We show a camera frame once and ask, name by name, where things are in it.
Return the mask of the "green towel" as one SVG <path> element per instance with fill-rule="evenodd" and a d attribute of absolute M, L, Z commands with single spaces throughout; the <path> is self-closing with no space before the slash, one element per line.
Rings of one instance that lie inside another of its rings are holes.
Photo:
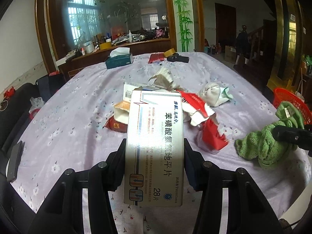
<path fill-rule="evenodd" d="M 279 142 L 273 138 L 272 131 L 277 126 L 304 128 L 301 112 L 290 102 L 283 101 L 276 110 L 278 121 L 264 126 L 261 131 L 250 132 L 243 139 L 235 141 L 237 154 L 246 159 L 257 159 L 263 169 L 271 169 L 281 164 L 298 146 Z"/>

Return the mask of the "white medicine box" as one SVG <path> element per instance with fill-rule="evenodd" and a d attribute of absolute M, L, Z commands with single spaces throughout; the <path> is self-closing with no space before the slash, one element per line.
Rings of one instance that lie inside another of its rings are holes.
<path fill-rule="evenodd" d="M 132 92 L 125 149 L 124 202 L 183 204 L 183 109 L 178 92 Z"/>

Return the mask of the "red plastic mesh basket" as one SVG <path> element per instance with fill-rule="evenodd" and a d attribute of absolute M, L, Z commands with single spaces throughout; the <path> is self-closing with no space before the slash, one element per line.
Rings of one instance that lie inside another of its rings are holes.
<path fill-rule="evenodd" d="M 275 88 L 273 90 L 273 106 L 278 108 L 281 102 L 288 101 L 292 103 L 302 114 L 305 124 L 311 125 L 311 111 L 309 110 L 308 106 L 296 95 L 292 92 L 284 89 L 284 88 Z"/>

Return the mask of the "black phone on sofa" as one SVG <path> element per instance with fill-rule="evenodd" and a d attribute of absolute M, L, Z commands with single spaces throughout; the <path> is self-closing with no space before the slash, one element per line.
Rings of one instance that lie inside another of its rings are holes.
<path fill-rule="evenodd" d="M 14 182 L 17 178 L 17 172 L 21 161 L 21 156 L 23 153 L 23 147 L 24 143 L 22 141 L 19 141 L 12 148 L 11 157 L 7 169 L 7 181 L 10 183 Z"/>

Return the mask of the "red torn wrapper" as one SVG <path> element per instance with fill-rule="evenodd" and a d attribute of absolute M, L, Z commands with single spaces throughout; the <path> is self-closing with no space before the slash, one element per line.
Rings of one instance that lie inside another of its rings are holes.
<path fill-rule="evenodd" d="M 217 124 L 211 118 L 203 123 L 196 140 L 201 150 L 211 154 L 217 154 L 229 143 L 225 134 L 219 133 Z"/>

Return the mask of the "crumpled white plastic bag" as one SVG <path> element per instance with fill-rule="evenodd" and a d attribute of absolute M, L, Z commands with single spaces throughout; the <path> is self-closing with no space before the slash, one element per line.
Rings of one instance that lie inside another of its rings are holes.
<path fill-rule="evenodd" d="M 199 97 L 210 107 L 218 107 L 225 102 L 232 100 L 233 95 L 229 93 L 228 87 L 221 87 L 217 83 L 207 83 L 199 91 Z"/>

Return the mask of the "red foil snack packet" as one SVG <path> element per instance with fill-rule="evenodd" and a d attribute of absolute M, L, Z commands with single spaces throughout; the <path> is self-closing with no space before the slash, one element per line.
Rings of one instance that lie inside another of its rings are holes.
<path fill-rule="evenodd" d="M 109 117 L 104 127 L 119 133 L 126 133 L 128 129 L 127 124 L 116 121 L 114 116 Z"/>

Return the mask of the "orange white snack wrapper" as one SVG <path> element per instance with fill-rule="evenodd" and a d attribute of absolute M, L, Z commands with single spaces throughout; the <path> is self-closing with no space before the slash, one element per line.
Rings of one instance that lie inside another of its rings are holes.
<path fill-rule="evenodd" d="M 121 101 L 114 105 L 114 119 L 122 124 L 128 124 L 129 122 L 129 108 L 130 103 L 127 101 Z"/>

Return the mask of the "white blue barcode box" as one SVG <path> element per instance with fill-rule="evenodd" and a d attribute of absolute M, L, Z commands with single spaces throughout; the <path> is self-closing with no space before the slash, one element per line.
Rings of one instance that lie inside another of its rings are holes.
<path fill-rule="evenodd" d="M 131 102 L 131 98 L 132 98 L 132 92 L 133 90 L 140 88 L 141 85 L 137 84 L 137 83 L 124 83 L 123 86 L 123 101 L 127 101 L 127 102 Z"/>

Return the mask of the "crumpled beige paper bag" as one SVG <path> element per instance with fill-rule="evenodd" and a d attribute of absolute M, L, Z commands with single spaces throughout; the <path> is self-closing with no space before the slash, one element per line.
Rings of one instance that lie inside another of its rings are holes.
<path fill-rule="evenodd" d="M 161 67 L 149 81 L 153 80 L 153 85 L 168 91 L 179 90 L 181 87 L 174 82 L 171 71 Z"/>

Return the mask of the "wooden sideboard shelf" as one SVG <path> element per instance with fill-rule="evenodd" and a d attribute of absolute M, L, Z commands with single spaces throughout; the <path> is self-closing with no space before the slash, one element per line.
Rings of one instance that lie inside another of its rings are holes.
<path fill-rule="evenodd" d="M 140 41 L 134 43 L 126 43 L 116 47 L 110 47 L 105 50 L 99 50 L 86 54 L 84 56 L 72 58 L 71 60 L 59 65 L 59 71 L 63 74 L 65 81 L 69 81 L 72 77 L 78 74 L 87 66 L 96 65 L 105 62 L 111 52 L 113 55 L 119 55 L 125 52 L 125 48 L 129 48 L 129 53 L 134 56 L 146 53 L 159 53 L 165 52 L 174 48 L 177 51 L 177 44 L 170 38 L 160 38 L 148 41 Z"/>

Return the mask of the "brown tape roll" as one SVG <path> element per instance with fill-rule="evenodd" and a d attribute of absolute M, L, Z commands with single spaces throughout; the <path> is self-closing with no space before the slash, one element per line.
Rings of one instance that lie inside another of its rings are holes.
<path fill-rule="evenodd" d="M 164 53 L 163 53 L 163 56 L 164 56 L 165 58 L 168 58 L 168 57 L 170 57 L 170 56 L 173 56 L 175 53 L 176 53 L 176 52 L 175 52 L 175 49 L 174 49 L 174 48 L 171 48 L 170 50 L 164 52 Z"/>

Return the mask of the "teal tissue box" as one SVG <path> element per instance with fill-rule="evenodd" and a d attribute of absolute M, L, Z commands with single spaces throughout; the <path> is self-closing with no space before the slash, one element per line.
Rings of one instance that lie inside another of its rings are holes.
<path fill-rule="evenodd" d="M 133 63 L 133 54 L 128 47 L 119 47 L 114 49 L 105 61 L 107 69 L 126 66 Z"/>

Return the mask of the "red packet near tape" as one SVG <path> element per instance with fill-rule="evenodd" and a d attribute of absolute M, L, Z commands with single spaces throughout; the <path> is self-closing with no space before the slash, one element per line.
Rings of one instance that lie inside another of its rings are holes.
<path fill-rule="evenodd" d="M 150 55 L 148 63 L 154 63 L 157 61 L 164 61 L 165 57 L 163 53 L 153 53 Z"/>

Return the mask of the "yellow round tin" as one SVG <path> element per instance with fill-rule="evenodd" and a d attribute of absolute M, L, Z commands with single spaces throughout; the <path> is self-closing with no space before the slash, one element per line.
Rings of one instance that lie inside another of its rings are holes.
<path fill-rule="evenodd" d="M 107 50 L 107 49 L 112 47 L 112 43 L 111 42 L 104 42 L 104 43 L 101 43 L 99 45 L 99 47 L 100 47 L 100 50 Z"/>

